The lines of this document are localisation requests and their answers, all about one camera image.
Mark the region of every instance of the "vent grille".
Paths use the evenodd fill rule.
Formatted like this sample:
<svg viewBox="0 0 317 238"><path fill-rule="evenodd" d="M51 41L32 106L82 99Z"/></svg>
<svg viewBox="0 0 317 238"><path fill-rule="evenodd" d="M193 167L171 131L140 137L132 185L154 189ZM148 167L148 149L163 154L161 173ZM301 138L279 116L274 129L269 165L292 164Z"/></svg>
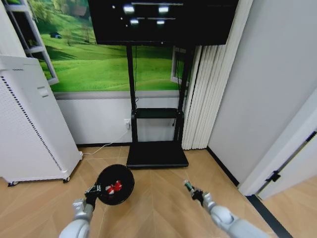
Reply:
<svg viewBox="0 0 317 238"><path fill-rule="evenodd" d="M50 151L49 147L47 146L47 144L45 143L45 141L43 140L42 136L40 135L39 131L36 129L36 127L34 126L33 122L31 121L30 117L28 116L28 114L26 113L25 109L23 108L23 106L21 105L20 101L17 99L16 95L14 94L13 90L11 89L10 85L8 84L8 82L6 81L6 79L3 76L0 76L1 80L3 81L3 83L5 84L6 88L8 89L9 93L11 94L11 96L14 98L15 102L17 103L17 105L19 106L19 108L21 109L21 111L23 112L24 116L26 117L26 119L28 120L29 124L31 125L31 127L33 128L33 130L35 131L37 137L40 139L41 143L44 145L45 149L47 150L47 152L49 153L50 157L53 159L53 161L55 162L55 164L57 165L58 169L60 171L62 171L61 167L59 166L58 162L56 161L54 155L52 154L52 152Z"/></svg>

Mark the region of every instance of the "tv stand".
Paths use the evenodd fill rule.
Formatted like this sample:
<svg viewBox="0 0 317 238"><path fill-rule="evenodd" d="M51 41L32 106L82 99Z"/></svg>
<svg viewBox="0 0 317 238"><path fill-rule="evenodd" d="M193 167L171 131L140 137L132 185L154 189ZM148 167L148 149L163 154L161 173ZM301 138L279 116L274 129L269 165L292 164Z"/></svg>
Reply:
<svg viewBox="0 0 317 238"><path fill-rule="evenodd" d="M189 67L193 61L194 47L187 47L180 86L177 108L137 108L135 102L135 88L133 77L132 45L128 44L127 59L131 95L131 127L132 145L127 160L127 167L142 168L176 168L188 166L188 161L182 149L184 128L183 104ZM175 119L175 130L172 141L138 142L137 119Z"/></svg>

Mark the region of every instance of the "window frame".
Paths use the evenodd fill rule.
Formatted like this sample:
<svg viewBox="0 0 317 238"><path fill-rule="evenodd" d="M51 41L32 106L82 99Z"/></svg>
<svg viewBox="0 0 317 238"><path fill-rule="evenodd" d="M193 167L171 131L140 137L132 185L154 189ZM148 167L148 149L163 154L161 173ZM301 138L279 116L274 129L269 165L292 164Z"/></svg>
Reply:
<svg viewBox="0 0 317 238"><path fill-rule="evenodd" d="M186 53L186 49L177 47L177 46L173 46L173 56L172 56L172 69L171 69L171 73L170 73L170 81L173 83L178 83L179 85L182 84L182 79L181 78L177 78L174 75L176 75L176 63L177 63L177 55L179 54L184 54Z"/></svg>
<svg viewBox="0 0 317 238"><path fill-rule="evenodd" d="M54 66L53 66L52 61L50 59L50 56L46 50L46 47L44 45L44 42L42 40L42 37L41 37L40 32L38 30L38 27L35 23L35 21L37 21L37 18L33 12L32 6L28 3L27 0L20 0L20 4L9 4L7 0L4 0L4 6L5 6L5 9L7 11L7 14L10 16L11 23L15 26L15 29L17 31L16 33L18 34L18 36L22 40L20 42L24 46L23 49L24 49L26 56L34 58L32 54L41 53L43 56L44 62L46 63L48 70L51 74L51 78L47 79L49 85L54 85L54 84L59 83ZM14 17L14 14L13 14L14 12L22 12L25 14L25 17L29 23L29 26L32 30L32 33L36 39L37 46L34 46L34 47L28 46L28 44L26 43L26 40L23 36L23 33L20 29L20 26Z"/></svg>

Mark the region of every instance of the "door hinge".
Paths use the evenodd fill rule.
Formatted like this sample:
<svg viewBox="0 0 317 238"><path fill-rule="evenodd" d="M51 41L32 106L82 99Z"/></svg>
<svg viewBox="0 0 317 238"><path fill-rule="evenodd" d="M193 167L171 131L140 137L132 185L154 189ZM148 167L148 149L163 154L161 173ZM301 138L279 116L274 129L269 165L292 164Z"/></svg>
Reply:
<svg viewBox="0 0 317 238"><path fill-rule="evenodd" d="M279 173L278 170L273 171L273 174L271 175L271 177L269 177L265 181L267 181L267 182L271 182L271 181L276 182L281 177L281 175L279 175L278 173Z"/></svg>
<svg viewBox="0 0 317 238"><path fill-rule="evenodd" d="M316 131L314 131L312 134L310 134L310 136L306 139L306 142L310 142L313 138L314 138L314 136L317 134L317 132Z"/></svg>

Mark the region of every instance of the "tv screen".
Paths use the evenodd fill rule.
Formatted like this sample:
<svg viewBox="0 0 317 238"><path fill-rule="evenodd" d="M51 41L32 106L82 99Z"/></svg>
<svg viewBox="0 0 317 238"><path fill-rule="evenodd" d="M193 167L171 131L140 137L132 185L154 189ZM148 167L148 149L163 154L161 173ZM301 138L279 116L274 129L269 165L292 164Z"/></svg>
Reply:
<svg viewBox="0 0 317 238"><path fill-rule="evenodd" d="M223 45L238 0L89 0L97 44Z"/></svg>

